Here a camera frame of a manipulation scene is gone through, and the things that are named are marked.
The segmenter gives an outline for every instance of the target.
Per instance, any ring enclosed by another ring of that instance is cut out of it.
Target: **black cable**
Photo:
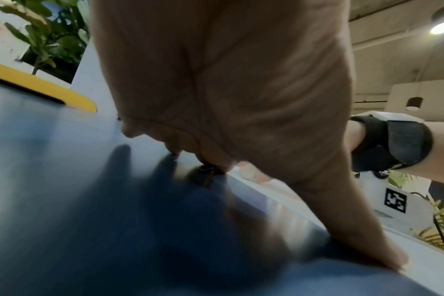
[[[415,195],[417,195],[417,196],[422,197],[422,198],[425,199],[425,200],[430,201],[430,199],[429,199],[427,196],[424,196],[423,194],[421,194],[421,193],[419,193],[419,192],[411,192],[411,194],[415,194]],[[435,224],[435,227],[437,227],[438,234],[439,234],[440,237],[442,238],[442,242],[443,242],[443,245],[444,245],[444,235],[443,235],[443,231],[442,231],[442,229],[440,228],[440,224],[438,223],[438,221],[437,221],[437,217],[435,217],[435,215],[433,215],[433,223]]]

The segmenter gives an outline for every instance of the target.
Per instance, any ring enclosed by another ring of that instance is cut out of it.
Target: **wall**
[[[8,15],[0,12],[0,64],[9,66],[22,72],[31,73],[33,66],[21,61],[16,61],[16,59],[20,59],[23,56],[28,48],[28,44],[15,38],[2,24],[5,21],[9,22],[11,25],[17,29],[20,29],[21,32],[26,34],[26,31],[23,28],[23,26],[27,24],[25,20],[18,16]],[[37,76],[64,88],[70,87],[69,83],[41,70],[37,72]]]
[[[420,110],[405,109],[407,100],[412,97],[424,99]],[[444,121],[444,80],[394,85],[385,111],[406,113],[425,120]]]
[[[71,90],[91,99],[97,105],[99,114],[117,117],[118,112],[101,72],[99,57],[92,40],[90,40],[74,76]]]

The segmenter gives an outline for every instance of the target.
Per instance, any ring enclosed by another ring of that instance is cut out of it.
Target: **glossy surface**
[[[0,87],[0,296],[432,295],[195,157]]]

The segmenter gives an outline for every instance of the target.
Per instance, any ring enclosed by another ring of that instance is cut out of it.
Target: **qr code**
[[[387,188],[384,205],[402,213],[406,213],[407,196]]]

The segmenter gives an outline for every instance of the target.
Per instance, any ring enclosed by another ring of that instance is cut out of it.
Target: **forearm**
[[[432,151],[422,162],[400,171],[444,183],[444,122],[425,122],[425,125],[433,135]],[[364,137],[364,125],[349,121],[344,138],[350,151],[353,151]]]

